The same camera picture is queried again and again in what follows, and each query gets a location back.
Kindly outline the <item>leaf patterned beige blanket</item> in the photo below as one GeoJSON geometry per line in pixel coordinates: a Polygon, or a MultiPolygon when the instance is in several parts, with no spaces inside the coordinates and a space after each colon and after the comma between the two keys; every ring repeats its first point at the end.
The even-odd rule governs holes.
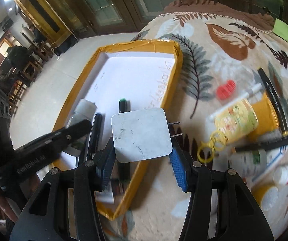
{"type": "MultiPolygon", "coordinates": [[[[179,0],[141,31],[144,39],[176,41],[184,57],[179,85],[167,117],[175,122],[183,150],[195,157],[208,140],[208,119],[225,105],[216,89],[229,80],[234,96],[269,77],[288,125],[288,42],[273,33],[269,15],[247,14],[207,0],[179,0]]],[[[177,240],[190,195],[178,187],[168,157],[151,160],[131,208],[115,220],[103,220],[108,240],[177,240]]]]}

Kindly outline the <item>white bottle red label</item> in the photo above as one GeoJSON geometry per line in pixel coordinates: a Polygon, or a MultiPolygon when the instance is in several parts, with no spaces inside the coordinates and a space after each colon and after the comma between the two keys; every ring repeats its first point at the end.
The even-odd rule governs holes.
{"type": "Polygon", "coordinates": [[[273,182],[277,185],[288,185],[288,164],[278,166],[273,174],[273,182]]]}

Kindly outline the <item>yellow taped cardboard box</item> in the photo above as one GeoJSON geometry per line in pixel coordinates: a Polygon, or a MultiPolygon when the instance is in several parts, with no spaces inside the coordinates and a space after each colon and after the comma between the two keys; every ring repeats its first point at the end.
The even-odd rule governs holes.
{"type": "MultiPolygon", "coordinates": [[[[173,40],[137,40],[100,47],[85,65],[58,115],[54,128],[64,127],[84,98],[104,115],[100,147],[112,136],[111,118],[129,111],[170,106],[183,63],[183,53],[173,40]]],[[[109,220],[130,207],[149,160],[130,163],[130,183],[117,206],[97,202],[98,212],[109,220]]]]}

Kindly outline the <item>orange yellow cup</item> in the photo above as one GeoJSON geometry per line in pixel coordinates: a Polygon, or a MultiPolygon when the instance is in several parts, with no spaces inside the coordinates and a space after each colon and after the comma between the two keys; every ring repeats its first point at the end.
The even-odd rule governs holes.
{"type": "Polygon", "coordinates": [[[267,93],[263,93],[261,100],[251,104],[251,106],[258,119],[258,126],[247,135],[247,140],[254,143],[258,137],[278,129],[279,121],[267,93]]]}

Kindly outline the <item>red item in clear bag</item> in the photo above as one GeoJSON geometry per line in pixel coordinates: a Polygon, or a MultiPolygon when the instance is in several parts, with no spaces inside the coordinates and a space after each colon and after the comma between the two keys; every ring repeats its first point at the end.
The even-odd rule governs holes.
{"type": "Polygon", "coordinates": [[[236,83],[234,80],[227,80],[225,84],[220,85],[216,89],[216,97],[219,100],[227,100],[234,94],[236,90],[236,83]]]}

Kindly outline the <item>white square power adapter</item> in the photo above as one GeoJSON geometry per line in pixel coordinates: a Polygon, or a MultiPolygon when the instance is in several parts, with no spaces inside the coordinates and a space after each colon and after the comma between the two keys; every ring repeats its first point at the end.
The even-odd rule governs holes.
{"type": "Polygon", "coordinates": [[[111,118],[111,127],[116,158],[120,163],[164,157],[173,150],[162,108],[116,114],[111,118]]]}

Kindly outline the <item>small white carton in box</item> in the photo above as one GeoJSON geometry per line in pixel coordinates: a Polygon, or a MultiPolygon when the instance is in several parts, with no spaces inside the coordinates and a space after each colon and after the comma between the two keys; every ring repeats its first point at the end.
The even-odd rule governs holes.
{"type": "Polygon", "coordinates": [[[115,198],[112,189],[111,180],[109,180],[107,186],[104,188],[102,192],[94,192],[96,201],[108,204],[114,204],[115,198]]]}

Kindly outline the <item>black pen in box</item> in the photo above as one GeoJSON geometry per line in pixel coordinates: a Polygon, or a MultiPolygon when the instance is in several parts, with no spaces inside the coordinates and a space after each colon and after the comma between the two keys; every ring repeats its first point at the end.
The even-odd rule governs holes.
{"type": "Polygon", "coordinates": [[[86,138],[85,145],[83,151],[78,158],[77,165],[81,165],[84,162],[91,160],[92,157],[95,155],[99,144],[103,119],[104,118],[102,114],[97,113],[95,115],[92,130],[86,138]]]}

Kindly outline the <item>yellow capped black marker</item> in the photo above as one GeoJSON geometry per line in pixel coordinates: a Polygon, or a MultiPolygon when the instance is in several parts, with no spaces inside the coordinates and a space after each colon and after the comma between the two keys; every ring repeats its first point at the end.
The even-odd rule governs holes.
{"type": "Polygon", "coordinates": [[[277,95],[277,92],[275,91],[275,88],[273,87],[273,84],[269,80],[268,76],[264,72],[262,68],[258,69],[258,75],[260,76],[262,83],[264,85],[265,91],[267,93],[268,98],[271,101],[271,104],[275,110],[275,113],[278,118],[279,128],[281,130],[282,136],[288,135],[288,125],[286,120],[286,115],[283,110],[283,107],[280,103],[279,97],[277,95]]]}

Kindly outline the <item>clear bottle white cap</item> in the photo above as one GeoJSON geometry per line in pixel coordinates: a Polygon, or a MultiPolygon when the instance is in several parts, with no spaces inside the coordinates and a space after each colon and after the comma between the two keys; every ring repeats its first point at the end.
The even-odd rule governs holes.
{"type": "MultiPolygon", "coordinates": [[[[94,103],[82,98],[77,104],[73,115],[69,118],[66,127],[69,128],[70,126],[83,120],[92,121],[96,113],[96,110],[97,106],[94,103]]],[[[82,150],[84,149],[84,145],[88,135],[89,133],[71,143],[64,150],[64,152],[71,156],[78,157],[81,154],[82,150]]]]}

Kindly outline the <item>wooden glass door cabinet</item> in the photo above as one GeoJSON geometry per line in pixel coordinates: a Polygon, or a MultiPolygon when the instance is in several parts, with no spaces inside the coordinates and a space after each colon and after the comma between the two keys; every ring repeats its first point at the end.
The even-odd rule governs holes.
{"type": "Polygon", "coordinates": [[[28,0],[54,29],[51,9],[78,38],[139,32],[174,0],[28,0]]]}

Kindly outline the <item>yellow bubble toy bottle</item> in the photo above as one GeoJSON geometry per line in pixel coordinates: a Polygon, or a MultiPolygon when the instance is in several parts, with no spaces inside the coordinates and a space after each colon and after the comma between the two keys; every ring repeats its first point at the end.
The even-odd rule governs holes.
{"type": "Polygon", "coordinates": [[[210,140],[202,141],[198,147],[197,158],[201,163],[211,162],[216,153],[254,131],[259,122],[251,104],[243,98],[217,114],[214,124],[216,130],[210,140]]]}

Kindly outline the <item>yellow lid white pad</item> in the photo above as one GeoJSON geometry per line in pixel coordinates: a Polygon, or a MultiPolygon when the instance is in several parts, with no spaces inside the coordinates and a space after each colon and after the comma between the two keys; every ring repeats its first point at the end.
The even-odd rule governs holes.
{"type": "Polygon", "coordinates": [[[252,195],[262,211],[271,210],[279,197],[279,189],[273,184],[265,184],[252,189],[252,195]]]}

